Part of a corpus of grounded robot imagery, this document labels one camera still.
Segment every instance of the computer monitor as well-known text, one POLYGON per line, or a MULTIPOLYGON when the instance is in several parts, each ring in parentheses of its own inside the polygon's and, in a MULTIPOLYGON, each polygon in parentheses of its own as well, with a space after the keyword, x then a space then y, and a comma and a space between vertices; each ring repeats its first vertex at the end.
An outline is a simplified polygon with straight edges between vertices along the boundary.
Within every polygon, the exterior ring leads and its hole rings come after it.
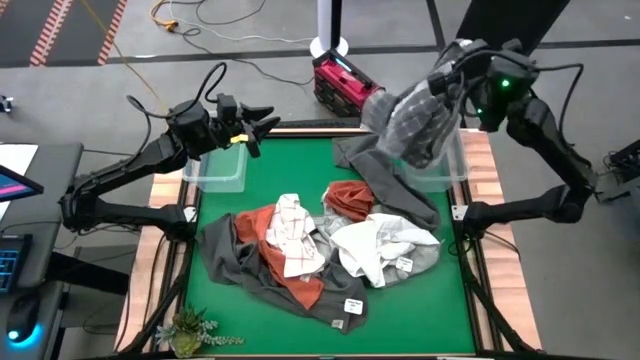
POLYGON ((0 202, 42 194, 44 187, 0 165, 0 202))

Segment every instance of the blue backlit keyboard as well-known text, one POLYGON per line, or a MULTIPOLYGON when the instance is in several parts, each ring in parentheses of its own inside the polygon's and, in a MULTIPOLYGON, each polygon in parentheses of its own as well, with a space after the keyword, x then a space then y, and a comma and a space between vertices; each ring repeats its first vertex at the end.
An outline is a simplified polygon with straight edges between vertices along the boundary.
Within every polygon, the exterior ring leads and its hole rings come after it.
POLYGON ((16 286, 30 245, 31 234, 0 236, 0 294, 16 286))

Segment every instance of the small potted plant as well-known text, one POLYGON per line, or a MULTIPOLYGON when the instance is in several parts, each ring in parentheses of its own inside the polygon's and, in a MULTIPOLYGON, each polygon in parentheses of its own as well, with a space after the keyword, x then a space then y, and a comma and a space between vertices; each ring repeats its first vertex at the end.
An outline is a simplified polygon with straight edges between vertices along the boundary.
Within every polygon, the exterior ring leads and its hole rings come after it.
POLYGON ((195 308, 188 305, 173 316, 172 324, 158 326, 158 344, 168 343, 178 358, 191 357, 203 343, 211 346, 244 344, 243 338, 214 336, 218 323, 204 320, 205 310, 196 313, 195 308))

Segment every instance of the rust orange cloth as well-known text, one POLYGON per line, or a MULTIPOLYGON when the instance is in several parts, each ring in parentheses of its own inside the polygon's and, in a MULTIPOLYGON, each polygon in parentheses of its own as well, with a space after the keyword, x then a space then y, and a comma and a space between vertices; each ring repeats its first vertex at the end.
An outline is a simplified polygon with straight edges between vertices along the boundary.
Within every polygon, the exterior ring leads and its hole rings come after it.
POLYGON ((373 207, 373 193, 364 181, 334 181, 329 184, 324 202, 339 215, 360 222, 373 207))
POLYGON ((316 277, 311 277, 309 282, 300 280, 300 277, 284 277, 285 256, 280 249, 269 245, 266 240, 267 229, 275 208, 275 205, 268 205, 238 214, 235 221, 238 239, 243 243, 257 241, 260 255, 269 265, 269 271, 274 279, 289 289, 293 297, 309 310, 318 301, 324 289, 324 283, 316 277))

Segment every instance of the red power station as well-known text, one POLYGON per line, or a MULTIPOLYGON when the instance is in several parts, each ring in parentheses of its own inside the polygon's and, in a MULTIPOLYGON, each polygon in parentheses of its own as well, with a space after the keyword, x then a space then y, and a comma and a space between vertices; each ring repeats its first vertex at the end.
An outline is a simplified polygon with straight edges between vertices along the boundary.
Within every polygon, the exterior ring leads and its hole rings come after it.
POLYGON ((341 117, 360 117, 367 97, 381 87, 335 50, 313 60, 314 94, 341 117))

